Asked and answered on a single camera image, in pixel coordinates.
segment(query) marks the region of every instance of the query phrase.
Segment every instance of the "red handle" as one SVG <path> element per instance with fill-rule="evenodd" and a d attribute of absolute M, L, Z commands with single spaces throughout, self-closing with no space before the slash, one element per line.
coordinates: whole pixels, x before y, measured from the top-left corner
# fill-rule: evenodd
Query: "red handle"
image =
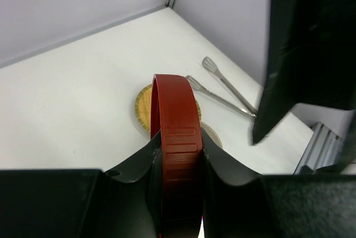
<path fill-rule="evenodd" d="M 202 139 L 192 89 L 185 77 L 155 75 L 151 138 L 161 130 L 162 217 L 165 221 L 202 216 Z"/>

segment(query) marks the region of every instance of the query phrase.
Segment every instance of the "round wooden board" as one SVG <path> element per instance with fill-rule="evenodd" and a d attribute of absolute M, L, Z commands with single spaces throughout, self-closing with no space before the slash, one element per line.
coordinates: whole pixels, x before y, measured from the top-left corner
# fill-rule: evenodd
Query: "round wooden board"
<path fill-rule="evenodd" d="M 152 84 L 146 86 L 137 95 L 135 101 L 135 113 L 136 118 L 141 124 L 141 126 L 147 131 L 151 132 L 151 95 L 152 95 Z M 198 109 L 199 120 L 201 120 L 201 111 L 197 101 L 196 107 Z"/>

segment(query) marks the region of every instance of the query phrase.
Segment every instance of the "black plastic part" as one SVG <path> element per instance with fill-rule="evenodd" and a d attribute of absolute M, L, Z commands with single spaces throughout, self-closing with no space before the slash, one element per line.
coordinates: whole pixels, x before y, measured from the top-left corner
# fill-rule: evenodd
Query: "black plastic part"
<path fill-rule="evenodd" d="M 356 0 L 270 0 L 268 66 L 253 143 L 297 103 L 356 107 L 355 18 Z M 356 136 L 350 138 L 344 163 L 356 156 Z"/>
<path fill-rule="evenodd" d="M 206 238 L 354 237 L 356 176 L 262 176 L 202 138 Z M 105 173 L 1 171 L 0 237 L 194 237 L 162 231 L 160 139 Z"/>
<path fill-rule="evenodd" d="M 157 200 L 149 193 L 160 145 L 159 132 L 106 173 L 1 171 L 0 237 L 157 238 L 159 219 L 149 210 Z"/>
<path fill-rule="evenodd" d="M 310 167 L 305 165 L 305 166 L 301 167 L 300 172 L 295 175 L 312 175 L 312 174 L 314 174 L 314 170 L 312 170 Z"/>

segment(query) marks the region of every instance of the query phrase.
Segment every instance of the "cork coaster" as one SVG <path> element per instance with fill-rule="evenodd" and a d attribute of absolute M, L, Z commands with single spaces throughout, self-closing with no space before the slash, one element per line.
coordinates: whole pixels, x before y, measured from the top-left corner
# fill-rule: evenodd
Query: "cork coaster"
<path fill-rule="evenodd" d="M 152 84 L 146 86 L 137 95 L 135 101 L 135 113 L 136 118 L 141 124 L 141 126 L 147 131 L 151 132 L 151 95 L 152 95 Z M 201 111 L 197 101 L 196 107 L 198 109 L 199 120 L 201 120 Z"/>

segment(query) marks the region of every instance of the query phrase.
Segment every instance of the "white paper plate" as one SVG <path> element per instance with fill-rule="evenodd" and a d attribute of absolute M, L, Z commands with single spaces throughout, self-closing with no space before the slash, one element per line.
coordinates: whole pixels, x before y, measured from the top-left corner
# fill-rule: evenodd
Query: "white paper plate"
<path fill-rule="evenodd" d="M 221 143 L 221 139 L 218 137 L 216 132 L 208 124 L 205 124 L 204 122 L 200 122 L 200 127 L 202 127 L 206 131 L 206 133 L 210 136 L 213 142 L 216 143 L 216 145 L 218 145 L 221 149 L 223 149 L 223 144 Z"/>

